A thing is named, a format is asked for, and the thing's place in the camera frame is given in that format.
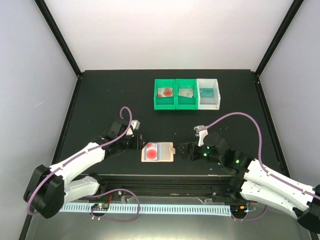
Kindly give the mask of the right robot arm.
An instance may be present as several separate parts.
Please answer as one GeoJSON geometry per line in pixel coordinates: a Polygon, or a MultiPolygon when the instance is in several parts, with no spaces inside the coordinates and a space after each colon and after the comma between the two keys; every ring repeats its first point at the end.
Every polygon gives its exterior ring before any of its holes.
{"type": "Polygon", "coordinates": [[[320,187],[295,181],[260,163],[257,158],[232,149],[217,133],[201,136],[197,142],[177,146],[184,158],[204,159],[232,176],[227,197],[259,202],[293,217],[310,232],[320,232],[320,187]]]}

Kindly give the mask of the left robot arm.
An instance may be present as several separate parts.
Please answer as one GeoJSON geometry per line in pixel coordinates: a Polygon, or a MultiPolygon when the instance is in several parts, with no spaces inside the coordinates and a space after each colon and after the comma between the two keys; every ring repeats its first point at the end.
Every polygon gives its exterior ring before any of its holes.
{"type": "Polygon", "coordinates": [[[125,150],[141,150],[147,143],[136,135],[140,122],[116,119],[110,129],[95,137],[82,150],[49,167],[39,165],[33,172],[23,199],[27,213],[49,219],[72,201],[89,197],[103,199],[108,192],[107,182],[91,173],[76,179],[82,172],[106,158],[125,150]]]}

